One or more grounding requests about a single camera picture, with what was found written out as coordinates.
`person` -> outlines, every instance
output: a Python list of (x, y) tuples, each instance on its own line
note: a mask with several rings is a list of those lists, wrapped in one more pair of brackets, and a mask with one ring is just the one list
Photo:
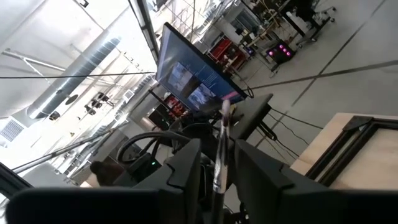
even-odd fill
[(94, 161), (90, 165), (90, 170), (97, 177), (100, 186), (112, 186), (113, 182), (124, 172), (119, 164), (106, 164)]

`machine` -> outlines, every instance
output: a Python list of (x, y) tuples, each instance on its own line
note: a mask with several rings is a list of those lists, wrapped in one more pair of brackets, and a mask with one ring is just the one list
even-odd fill
[(221, 109), (246, 94), (182, 34), (166, 23), (163, 29), (156, 80), (192, 111)]
[[(229, 169), (245, 215), (232, 220), (226, 213), (224, 223), (247, 223), (246, 214), (254, 224), (398, 221), (392, 212), (398, 192), (332, 190), (245, 141), (235, 145)], [(191, 140), (133, 188), (23, 190), (7, 206), (7, 223), (209, 223), (198, 203), (200, 152), (200, 140)]]

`black monitor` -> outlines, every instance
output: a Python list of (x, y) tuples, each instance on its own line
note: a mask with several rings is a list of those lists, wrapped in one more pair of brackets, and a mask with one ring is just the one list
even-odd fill
[(210, 58), (203, 55), (169, 23), (163, 28), (156, 80), (192, 111), (204, 113), (247, 95)]

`metal pole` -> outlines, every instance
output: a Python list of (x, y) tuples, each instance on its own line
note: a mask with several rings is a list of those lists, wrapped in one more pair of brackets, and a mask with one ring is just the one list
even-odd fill
[(121, 127), (127, 125), (127, 124), (129, 124), (129, 123), (124, 123), (124, 124), (122, 124), (122, 125), (120, 125), (120, 126), (118, 126), (118, 127), (109, 129), (109, 130), (105, 131), (104, 133), (97, 134), (96, 136), (93, 136), (93, 137), (88, 138), (88, 139), (86, 139), (86, 140), (82, 140), (82, 141), (76, 142), (76, 143), (74, 143), (74, 144), (72, 144), (72, 145), (70, 145), (70, 146), (63, 147), (63, 148), (61, 148), (61, 149), (59, 149), (59, 150), (56, 150), (56, 151), (54, 151), (54, 152), (52, 152), (52, 153), (50, 153), (50, 154), (47, 154), (47, 155), (45, 155), (45, 156), (42, 156), (42, 157), (40, 157), (40, 158), (38, 158), (38, 159), (35, 159), (35, 160), (33, 160), (33, 161), (30, 161), (30, 162), (28, 162), (28, 163), (26, 163), (26, 164), (23, 164), (23, 165), (19, 166), (19, 167), (13, 168), (12, 171), (15, 172), (16, 174), (19, 174), (19, 173), (21, 173), (21, 172), (24, 172), (25, 170), (28, 170), (28, 169), (30, 169), (30, 168), (32, 168), (32, 167), (35, 167), (35, 166), (37, 166), (37, 165), (39, 165), (39, 164), (42, 164), (43, 162), (49, 161), (49, 160), (51, 160), (51, 159), (53, 159), (53, 158), (55, 158), (55, 157), (57, 157), (57, 156), (60, 156), (60, 155), (62, 155), (62, 154), (64, 154), (64, 153), (66, 153), (66, 152), (70, 152), (72, 149), (74, 149), (74, 148), (76, 148), (76, 147), (78, 147), (78, 146), (81, 146), (81, 145), (83, 145), (83, 144), (85, 144), (85, 143), (87, 143), (87, 142), (90, 142), (90, 141), (92, 141), (92, 140), (94, 140), (94, 139), (96, 139), (96, 138), (99, 138), (99, 137), (101, 137), (101, 136), (103, 136), (103, 135), (105, 135), (105, 134), (108, 134), (108, 133), (110, 133), (111, 131), (114, 131), (114, 130), (116, 130), (116, 129), (119, 129), (119, 128), (121, 128)]
[[(61, 71), (61, 72), (64, 72), (65, 69), (66, 69), (66, 68), (60, 67), (58, 65), (54, 65), (54, 64), (51, 64), (51, 63), (48, 63), (48, 62), (42, 62), (40, 60), (30, 58), (30, 57), (28, 57), (26, 55), (22, 55), (22, 54), (19, 54), (19, 53), (11, 52), (9, 50), (5, 50), (1, 54), (5, 55), (5, 56), (8, 56), (8, 57), (15, 58), (15, 59), (23, 60), (23, 61), (25, 61), (25, 63), (30, 63), (30, 64), (33, 64), (33, 65), (40, 65), (40, 66), (43, 66), (43, 67), (46, 67), (46, 68), (51, 68), (51, 69), (58, 70), (58, 71)], [(115, 84), (113, 82), (107, 82), (105, 80), (98, 80), (98, 82), (105, 83), (105, 84), (108, 84), (108, 85), (117, 85), (117, 86), (123, 87), (122, 85)]]

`monitor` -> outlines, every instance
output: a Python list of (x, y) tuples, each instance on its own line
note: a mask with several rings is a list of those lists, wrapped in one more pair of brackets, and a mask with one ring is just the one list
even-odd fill
[(156, 80), (192, 111), (210, 112), (247, 96), (169, 23), (163, 28)]

